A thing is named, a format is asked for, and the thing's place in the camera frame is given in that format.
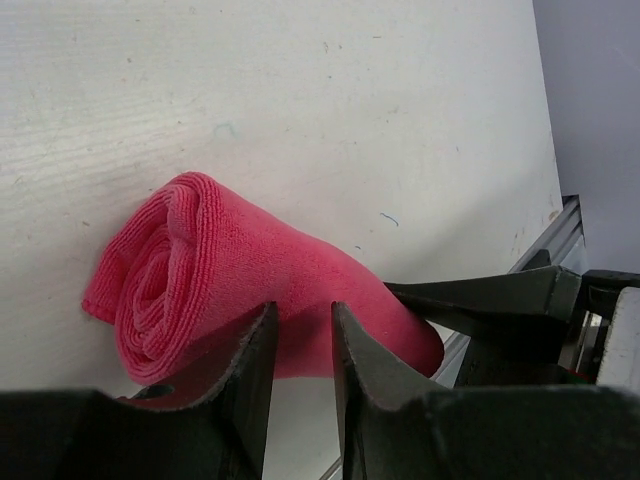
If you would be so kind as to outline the pink towel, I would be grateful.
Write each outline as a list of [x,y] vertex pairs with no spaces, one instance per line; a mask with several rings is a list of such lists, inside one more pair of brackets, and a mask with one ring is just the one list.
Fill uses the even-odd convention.
[[437,331],[364,265],[197,172],[154,192],[110,240],[82,307],[113,326],[129,376],[149,385],[268,302],[279,314],[276,378],[332,375],[336,302],[421,374],[444,357]]

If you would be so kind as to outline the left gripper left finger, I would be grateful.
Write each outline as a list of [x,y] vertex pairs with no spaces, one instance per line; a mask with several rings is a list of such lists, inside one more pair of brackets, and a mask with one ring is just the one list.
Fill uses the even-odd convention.
[[278,343],[261,305],[201,356],[136,395],[94,389],[1,396],[4,479],[259,479]]

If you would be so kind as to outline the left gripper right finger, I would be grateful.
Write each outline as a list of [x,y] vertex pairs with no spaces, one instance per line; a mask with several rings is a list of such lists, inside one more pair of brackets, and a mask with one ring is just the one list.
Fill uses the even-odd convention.
[[449,389],[332,307],[346,479],[635,479],[639,398],[620,387]]

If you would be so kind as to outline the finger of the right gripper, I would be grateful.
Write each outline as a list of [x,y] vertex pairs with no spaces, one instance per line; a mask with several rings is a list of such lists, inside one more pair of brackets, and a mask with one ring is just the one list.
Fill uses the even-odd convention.
[[457,387],[567,384],[559,365],[581,276],[560,266],[386,287],[415,314],[470,338]]

